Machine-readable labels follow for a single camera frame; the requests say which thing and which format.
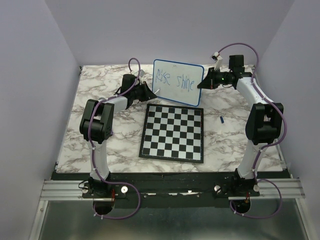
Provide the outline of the blue framed whiteboard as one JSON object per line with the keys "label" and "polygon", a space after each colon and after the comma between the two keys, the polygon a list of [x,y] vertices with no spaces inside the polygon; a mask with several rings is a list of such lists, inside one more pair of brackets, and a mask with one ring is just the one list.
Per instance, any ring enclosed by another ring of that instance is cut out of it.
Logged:
{"label": "blue framed whiteboard", "polygon": [[197,85],[203,80],[204,73],[202,65],[155,59],[152,92],[160,89],[156,95],[161,99],[197,107],[201,99],[201,89]]}

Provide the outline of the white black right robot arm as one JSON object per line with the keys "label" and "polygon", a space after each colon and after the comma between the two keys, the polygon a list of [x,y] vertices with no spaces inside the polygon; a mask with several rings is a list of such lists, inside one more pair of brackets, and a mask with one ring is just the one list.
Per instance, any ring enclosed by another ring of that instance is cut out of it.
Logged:
{"label": "white black right robot arm", "polygon": [[229,57],[229,70],[221,71],[222,57],[219,52],[212,55],[215,61],[206,77],[197,85],[198,89],[213,90],[221,85],[231,85],[246,100],[251,110],[245,125],[248,139],[240,165],[235,169],[225,191],[235,197],[257,191],[257,173],[266,149],[280,136],[284,106],[265,96],[257,85],[254,73],[246,72],[243,55]]}

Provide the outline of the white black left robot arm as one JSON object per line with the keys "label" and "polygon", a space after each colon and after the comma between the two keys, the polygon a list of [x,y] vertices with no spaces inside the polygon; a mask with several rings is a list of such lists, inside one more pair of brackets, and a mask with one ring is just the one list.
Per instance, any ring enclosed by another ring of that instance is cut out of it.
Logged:
{"label": "white black left robot arm", "polygon": [[124,74],[122,84],[113,96],[86,102],[79,131],[90,149],[89,191],[101,198],[112,191],[107,181],[111,173],[107,161],[107,140],[113,134],[114,114],[128,109],[135,100],[146,102],[155,98],[157,95],[139,76]]}

